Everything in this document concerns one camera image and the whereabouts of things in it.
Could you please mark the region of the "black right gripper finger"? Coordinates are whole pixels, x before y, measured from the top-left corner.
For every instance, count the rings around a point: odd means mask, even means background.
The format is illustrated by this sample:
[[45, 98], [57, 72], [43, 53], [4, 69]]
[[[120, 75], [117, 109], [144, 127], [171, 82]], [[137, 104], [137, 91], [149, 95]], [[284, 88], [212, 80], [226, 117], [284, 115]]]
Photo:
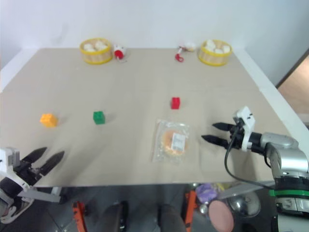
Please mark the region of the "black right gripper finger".
[[228, 123], [223, 123], [223, 122], [214, 123], [212, 124], [212, 126], [221, 131], [231, 131], [233, 128], [233, 124], [228, 124]]
[[226, 139], [222, 139], [214, 135], [202, 135], [201, 137], [208, 143], [218, 145], [224, 148], [228, 147], [228, 141]]

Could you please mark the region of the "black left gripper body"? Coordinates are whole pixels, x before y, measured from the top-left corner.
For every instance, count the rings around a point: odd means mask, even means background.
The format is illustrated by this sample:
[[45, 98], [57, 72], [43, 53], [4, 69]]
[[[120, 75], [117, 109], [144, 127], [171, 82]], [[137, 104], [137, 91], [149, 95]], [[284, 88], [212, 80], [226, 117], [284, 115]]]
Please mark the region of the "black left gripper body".
[[19, 166], [14, 167], [14, 172], [30, 186], [34, 186], [42, 178], [40, 169], [33, 168], [32, 163], [23, 160]]

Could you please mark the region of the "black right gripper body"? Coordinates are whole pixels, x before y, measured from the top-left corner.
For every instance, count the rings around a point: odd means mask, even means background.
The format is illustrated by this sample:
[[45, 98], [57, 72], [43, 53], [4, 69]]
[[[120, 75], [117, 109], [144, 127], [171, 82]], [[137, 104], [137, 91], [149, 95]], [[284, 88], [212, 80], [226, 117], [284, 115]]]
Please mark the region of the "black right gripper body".
[[241, 125], [227, 124], [227, 131], [230, 133], [230, 140], [227, 142], [225, 148], [227, 149], [229, 144], [232, 143], [231, 148], [241, 149], [244, 129]]

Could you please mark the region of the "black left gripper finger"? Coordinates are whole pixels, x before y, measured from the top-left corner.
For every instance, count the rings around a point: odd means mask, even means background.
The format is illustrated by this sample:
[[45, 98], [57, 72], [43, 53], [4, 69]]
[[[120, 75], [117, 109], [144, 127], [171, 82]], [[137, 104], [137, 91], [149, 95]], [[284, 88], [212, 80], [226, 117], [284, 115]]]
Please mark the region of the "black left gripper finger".
[[42, 157], [46, 149], [47, 147], [41, 147], [30, 152], [27, 156], [25, 156], [21, 160], [21, 166], [31, 166], [33, 163], [35, 163], [38, 159]]
[[61, 151], [52, 155], [41, 167], [37, 168], [36, 175], [46, 176], [61, 162], [64, 154], [65, 151]]

